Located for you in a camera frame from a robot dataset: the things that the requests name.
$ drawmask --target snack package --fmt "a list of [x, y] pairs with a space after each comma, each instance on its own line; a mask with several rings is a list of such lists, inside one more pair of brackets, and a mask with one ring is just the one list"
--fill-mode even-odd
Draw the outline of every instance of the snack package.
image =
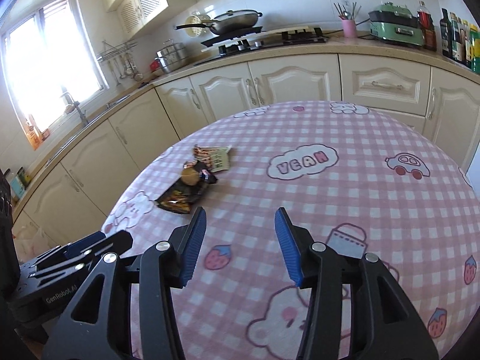
[[230, 169], [229, 151], [232, 147], [199, 147], [193, 148], [193, 156], [208, 166], [210, 172]]
[[[189, 214], [191, 207], [202, 197], [207, 187], [217, 182], [217, 178], [208, 170], [207, 165], [201, 161], [186, 163], [184, 171], [186, 170], [188, 170], [185, 173], [187, 177], [182, 172], [182, 177], [155, 200], [157, 207], [176, 212], [177, 214]], [[193, 184], [195, 173], [198, 181], [194, 185], [189, 185]]]

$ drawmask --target pink cup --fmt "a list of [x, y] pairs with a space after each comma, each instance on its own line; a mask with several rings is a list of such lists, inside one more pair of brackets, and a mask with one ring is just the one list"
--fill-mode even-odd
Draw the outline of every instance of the pink cup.
[[343, 36], [357, 38], [357, 26], [354, 20], [342, 20]]

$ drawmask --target chopsticks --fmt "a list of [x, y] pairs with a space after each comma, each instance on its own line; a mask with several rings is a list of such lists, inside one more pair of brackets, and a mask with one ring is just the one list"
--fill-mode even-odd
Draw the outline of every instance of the chopsticks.
[[357, 8], [357, 2], [353, 3], [352, 12], [349, 12], [349, 10], [345, 8], [345, 5], [340, 5], [339, 3], [333, 3], [333, 5], [338, 12], [338, 17], [340, 17], [342, 20], [355, 20], [362, 9], [362, 6], [360, 5], [357, 12], [355, 12], [355, 9]]

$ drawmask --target frying pan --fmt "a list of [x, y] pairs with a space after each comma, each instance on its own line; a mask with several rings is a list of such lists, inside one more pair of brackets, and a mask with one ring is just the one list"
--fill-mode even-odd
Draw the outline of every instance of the frying pan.
[[177, 26], [176, 30], [183, 28], [208, 28], [215, 35], [224, 35], [232, 31], [253, 27], [257, 24], [258, 18], [262, 16], [262, 12], [257, 12], [253, 9], [227, 11], [212, 20], [202, 20], [202, 22], [198, 24], [183, 24]]

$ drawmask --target round table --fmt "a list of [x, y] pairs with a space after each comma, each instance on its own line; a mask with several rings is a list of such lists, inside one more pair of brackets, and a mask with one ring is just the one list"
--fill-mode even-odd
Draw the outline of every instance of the round table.
[[[419, 133], [363, 106], [325, 101], [260, 107], [219, 120], [166, 150], [129, 186], [102, 230], [128, 230], [140, 254], [191, 215], [156, 207], [192, 148], [232, 145], [200, 200], [207, 230], [193, 279], [172, 290], [187, 359], [294, 359], [309, 290], [290, 280], [274, 213], [338, 253], [377, 254], [409, 296], [443, 356], [480, 303], [480, 206], [458, 165]], [[343, 288], [342, 345], [350, 334]], [[134, 354], [141, 357], [138, 291]]]

